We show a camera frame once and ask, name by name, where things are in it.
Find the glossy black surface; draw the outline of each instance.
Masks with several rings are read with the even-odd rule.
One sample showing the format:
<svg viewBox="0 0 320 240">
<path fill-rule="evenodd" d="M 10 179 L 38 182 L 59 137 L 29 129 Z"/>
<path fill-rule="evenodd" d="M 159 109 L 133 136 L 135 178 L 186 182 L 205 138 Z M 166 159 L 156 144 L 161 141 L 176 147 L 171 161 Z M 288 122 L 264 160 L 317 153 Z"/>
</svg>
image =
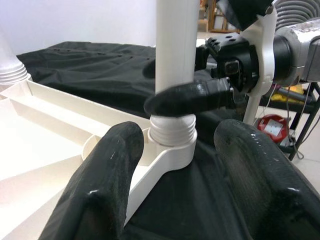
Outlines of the glossy black surface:
<svg viewBox="0 0 320 240">
<path fill-rule="evenodd" d="M 72 175 L 39 240 L 117 240 L 144 136 L 133 122 L 113 126 Z"/>
<path fill-rule="evenodd" d="M 320 196 L 267 135 L 228 119 L 214 144 L 252 239 L 320 239 Z"/>
</svg>

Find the white pvc pipe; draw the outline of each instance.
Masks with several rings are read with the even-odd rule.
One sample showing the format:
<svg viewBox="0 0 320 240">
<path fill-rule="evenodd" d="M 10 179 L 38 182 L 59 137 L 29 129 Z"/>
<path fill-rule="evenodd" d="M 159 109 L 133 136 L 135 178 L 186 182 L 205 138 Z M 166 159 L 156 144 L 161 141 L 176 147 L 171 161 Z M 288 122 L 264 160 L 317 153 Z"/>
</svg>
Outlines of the white pvc pipe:
<svg viewBox="0 0 320 240">
<path fill-rule="evenodd" d="M 199 0 L 157 0 L 155 92 L 194 80 Z"/>
<path fill-rule="evenodd" d="M 157 0 L 155 92 L 193 82 L 199 0 Z M 160 145 L 181 146 L 196 134 L 196 116 L 151 116 L 150 136 Z"/>
</svg>

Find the red object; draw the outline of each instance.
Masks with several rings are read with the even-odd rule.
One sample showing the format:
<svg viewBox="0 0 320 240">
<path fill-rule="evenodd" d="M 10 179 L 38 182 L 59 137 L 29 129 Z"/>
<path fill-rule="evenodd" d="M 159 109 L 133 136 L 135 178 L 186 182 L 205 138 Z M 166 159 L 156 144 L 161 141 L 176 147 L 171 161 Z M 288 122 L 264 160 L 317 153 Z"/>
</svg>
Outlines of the red object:
<svg viewBox="0 0 320 240">
<path fill-rule="evenodd" d="M 258 121 L 257 128 L 267 134 L 275 143 L 281 143 L 288 136 L 288 122 L 279 115 L 266 115 Z"/>
</svg>

